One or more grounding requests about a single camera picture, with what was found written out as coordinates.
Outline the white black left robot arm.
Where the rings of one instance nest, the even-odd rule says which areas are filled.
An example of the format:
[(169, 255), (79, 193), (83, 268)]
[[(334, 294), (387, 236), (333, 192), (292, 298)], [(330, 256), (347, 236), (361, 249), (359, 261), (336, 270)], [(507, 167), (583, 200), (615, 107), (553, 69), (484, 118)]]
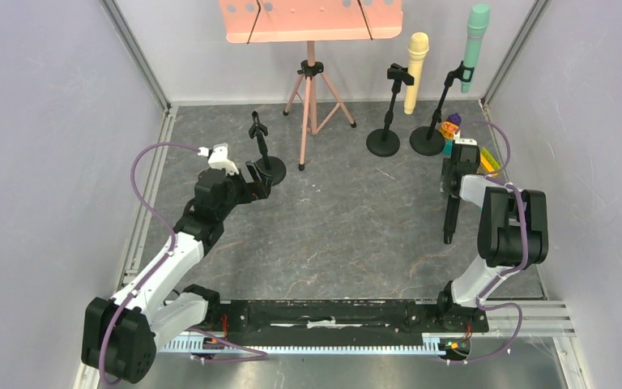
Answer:
[(224, 232), (224, 221), (241, 204), (266, 199), (271, 174), (246, 164), (252, 179), (237, 169), (209, 168), (198, 175), (194, 196), (153, 260), (110, 298), (94, 298), (85, 311), (81, 361), (128, 383), (146, 375), (156, 354), (188, 328), (216, 328), (222, 319), (219, 294), (197, 285), (164, 299), (188, 270), (206, 257)]

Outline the black microphone desk stand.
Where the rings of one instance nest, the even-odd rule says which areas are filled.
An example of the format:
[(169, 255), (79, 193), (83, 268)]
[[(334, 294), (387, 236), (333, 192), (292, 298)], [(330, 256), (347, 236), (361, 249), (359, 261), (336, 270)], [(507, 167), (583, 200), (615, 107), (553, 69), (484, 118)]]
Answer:
[(287, 167), (284, 162), (276, 156), (271, 156), (266, 144), (266, 137), (269, 135), (268, 129), (260, 121), (257, 111), (251, 113), (252, 125), (248, 129), (248, 135), (251, 139), (256, 139), (261, 158), (254, 164), (271, 180), (272, 186), (280, 184), (287, 174)]

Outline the yellow microphone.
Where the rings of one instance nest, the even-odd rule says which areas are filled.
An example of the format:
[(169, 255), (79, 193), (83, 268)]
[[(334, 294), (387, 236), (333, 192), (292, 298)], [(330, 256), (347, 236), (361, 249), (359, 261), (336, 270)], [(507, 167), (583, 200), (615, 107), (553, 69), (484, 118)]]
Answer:
[(420, 90), (420, 80), (423, 71), (424, 59), (429, 51), (429, 38), (425, 32), (416, 32), (411, 36), (407, 47), (409, 63), (407, 66), (408, 74), (413, 78), (413, 84), (407, 85), (403, 112), (411, 115), (415, 111), (418, 92)]

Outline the black microphone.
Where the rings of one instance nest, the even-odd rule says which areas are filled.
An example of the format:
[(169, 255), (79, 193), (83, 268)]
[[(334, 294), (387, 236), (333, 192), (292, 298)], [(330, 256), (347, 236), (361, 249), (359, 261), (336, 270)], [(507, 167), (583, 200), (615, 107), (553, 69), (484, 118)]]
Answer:
[(453, 241), (457, 228), (460, 199), (451, 194), (448, 194), (446, 198), (447, 204), (443, 226), (443, 242), (449, 245)]

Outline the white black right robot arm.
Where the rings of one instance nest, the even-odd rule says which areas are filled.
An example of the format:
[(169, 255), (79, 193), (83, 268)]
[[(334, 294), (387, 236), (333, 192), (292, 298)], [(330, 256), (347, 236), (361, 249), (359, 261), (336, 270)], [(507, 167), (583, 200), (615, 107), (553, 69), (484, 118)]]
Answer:
[(437, 298), (435, 318), (447, 331), (476, 327), (484, 303), (512, 275), (542, 263), (548, 254), (547, 196), (519, 190), (478, 172), (479, 147), (454, 143), (443, 161), (441, 190), (447, 198), (443, 241), (453, 241), (463, 202), (480, 209), (477, 255), (469, 267), (447, 283)]

